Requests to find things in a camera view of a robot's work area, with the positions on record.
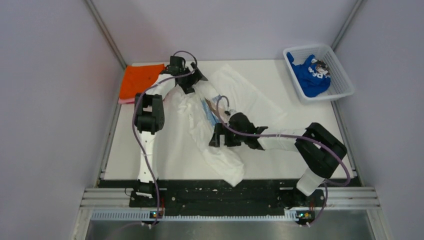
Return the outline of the white t-shirt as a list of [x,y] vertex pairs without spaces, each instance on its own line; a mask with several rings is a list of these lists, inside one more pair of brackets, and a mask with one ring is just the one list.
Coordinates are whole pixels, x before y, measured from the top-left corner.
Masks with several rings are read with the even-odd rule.
[[279,128],[287,113],[228,64],[208,81],[195,84],[194,89],[194,93],[185,94],[176,87],[166,96],[166,131],[182,127],[205,164],[235,187],[244,178],[244,163],[234,149],[209,145],[214,128],[220,120],[227,124],[237,117],[245,117],[256,126]]

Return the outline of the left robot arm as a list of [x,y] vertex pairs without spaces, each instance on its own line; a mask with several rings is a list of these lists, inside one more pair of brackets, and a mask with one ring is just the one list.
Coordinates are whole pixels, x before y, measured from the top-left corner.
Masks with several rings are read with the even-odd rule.
[[141,160],[135,195],[149,207],[160,202],[157,174],[154,167],[156,138],[165,125],[164,100],[175,88],[191,94],[194,85],[207,78],[194,59],[186,65],[184,57],[170,56],[168,65],[129,66],[124,74],[125,100],[134,104],[132,131],[141,148]]

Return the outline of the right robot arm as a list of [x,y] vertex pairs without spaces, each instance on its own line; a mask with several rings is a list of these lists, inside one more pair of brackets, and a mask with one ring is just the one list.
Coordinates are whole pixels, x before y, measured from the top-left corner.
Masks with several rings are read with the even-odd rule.
[[332,177],[347,154],[346,146],[317,122],[299,131],[285,129],[275,133],[268,126],[255,126],[241,112],[231,114],[226,110],[215,118],[211,147],[245,144],[253,150],[283,150],[301,155],[307,169],[293,192],[293,200],[299,206],[307,206],[313,200],[313,192]]

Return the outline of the folded orange t-shirt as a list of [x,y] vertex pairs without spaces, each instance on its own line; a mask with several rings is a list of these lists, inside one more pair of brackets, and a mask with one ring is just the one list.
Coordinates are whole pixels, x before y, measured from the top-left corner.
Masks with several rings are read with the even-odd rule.
[[137,93],[142,93],[151,87],[165,65],[144,65],[144,66],[128,66],[124,71],[119,98],[130,99],[135,98]]

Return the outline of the folded pink t-shirt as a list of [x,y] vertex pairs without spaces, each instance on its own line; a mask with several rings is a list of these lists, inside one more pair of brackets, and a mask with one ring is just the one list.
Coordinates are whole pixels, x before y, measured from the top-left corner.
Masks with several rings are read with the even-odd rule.
[[121,105],[134,104],[135,98],[134,97],[133,98],[127,98],[127,99],[119,98],[118,103],[121,104]]

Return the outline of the blue t-shirt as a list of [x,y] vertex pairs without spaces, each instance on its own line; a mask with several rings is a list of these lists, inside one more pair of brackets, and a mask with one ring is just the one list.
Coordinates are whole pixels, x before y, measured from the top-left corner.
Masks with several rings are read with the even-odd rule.
[[332,78],[324,61],[311,54],[302,64],[295,65],[293,55],[288,52],[286,56],[306,97],[317,97],[329,89]]

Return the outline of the white plastic basket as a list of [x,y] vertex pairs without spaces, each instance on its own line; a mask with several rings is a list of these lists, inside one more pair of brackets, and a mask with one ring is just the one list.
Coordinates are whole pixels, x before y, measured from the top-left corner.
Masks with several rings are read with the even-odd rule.
[[[309,55],[315,55],[315,58],[325,62],[328,65],[331,83],[327,91],[319,94],[316,97],[307,97],[303,93],[300,84],[295,76],[295,73],[287,58],[287,53],[291,53],[294,57],[294,64],[302,64]],[[355,89],[349,79],[342,64],[338,60],[334,51],[326,44],[312,44],[293,46],[283,50],[285,62],[290,73],[291,81],[294,86],[298,99],[303,104],[312,104],[317,102],[330,102],[341,99],[343,97],[351,96]]]

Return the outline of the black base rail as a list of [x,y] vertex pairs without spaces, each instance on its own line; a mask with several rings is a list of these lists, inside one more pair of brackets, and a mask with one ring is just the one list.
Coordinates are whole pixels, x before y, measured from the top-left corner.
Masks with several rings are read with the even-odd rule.
[[237,186],[224,180],[100,180],[101,189],[124,189],[129,207],[153,208],[166,217],[253,217],[284,215],[294,208],[316,210],[330,205],[330,190],[321,184],[310,196],[295,179],[248,179]]

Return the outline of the left corner metal post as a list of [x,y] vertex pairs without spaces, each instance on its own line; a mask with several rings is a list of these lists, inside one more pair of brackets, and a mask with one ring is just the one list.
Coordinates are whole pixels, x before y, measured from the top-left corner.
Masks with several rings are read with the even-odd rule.
[[124,70],[127,67],[127,63],[124,60],[116,42],[114,41],[106,23],[104,22],[101,13],[99,12],[98,8],[96,7],[93,0],[83,0],[84,4],[87,7],[88,12],[92,16],[98,30],[100,31],[100,34],[103,36],[104,40],[106,41],[108,47],[110,48],[111,52],[113,53],[114,57],[117,59],[120,67]]

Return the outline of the corner metal post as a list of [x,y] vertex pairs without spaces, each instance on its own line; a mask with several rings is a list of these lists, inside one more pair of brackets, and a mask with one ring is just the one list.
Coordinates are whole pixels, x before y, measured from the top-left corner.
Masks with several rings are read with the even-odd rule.
[[127,67],[127,63],[124,60],[116,42],[114,41],[106,23],[104,22],[101,13],[99,12],[98,8],[96,7],[93,0],[83,0],[84,4],[87,7],[88,12],[92,16],[98,30],[100,31],[100,34],[103,36],[104,40],[106,41],[108,47],[110,48],[111,52],[113,53],[114,57],[117,59],[120,67],[124,70]]
[[367,2],[367,0],[356,0],[349,14],[345,18],[340,30],[338,31],[336,37],[334,38],[332,44],[330,45],[331,49],[335,52],[343,38],[345,37],[347,31],[349,30],[352,22],[354,21],[357,14],[360,12],[363,5]]

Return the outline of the aluminium frame rail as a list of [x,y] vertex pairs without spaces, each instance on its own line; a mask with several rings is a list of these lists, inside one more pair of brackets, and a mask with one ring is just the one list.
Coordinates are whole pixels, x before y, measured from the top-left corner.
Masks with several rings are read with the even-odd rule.
[[[88,188],[85,190],[77,220],[74,225],[72,240],[84,240],[89,232],[91,216],[94,210],[153,210],[152,208],[130,208],[130,198],[124,194],[121,188]],[[377,192],[373,187],[330,187],[326,202],[327,211],[365,211],[368,217],[372,235],[377,240],[388,240],[391,238],[384,226],[381,213],[381,203]],[[290,210],[306,211],[307,207],[293,207]],[[143,221],[134,222],[141,226]],[[164,223],[257,223],[257,224],[282,224],[290,229],[299,226],[295,221],[162,221]]]

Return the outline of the right corner metal post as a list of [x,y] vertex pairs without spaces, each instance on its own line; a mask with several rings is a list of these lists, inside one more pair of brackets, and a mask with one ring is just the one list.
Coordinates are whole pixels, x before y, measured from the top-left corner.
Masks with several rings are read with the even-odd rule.
[[349,30],[352,22],[354,21],[357,14],[360,12],[363,5],[367,2],[367,0],[356,0],[349,14],[345,18],[340,30],[338,31],[336,37],[334,38],[332,44],[330,45],[331,49],[335,52],[343,38],[345,37],[347,31]]

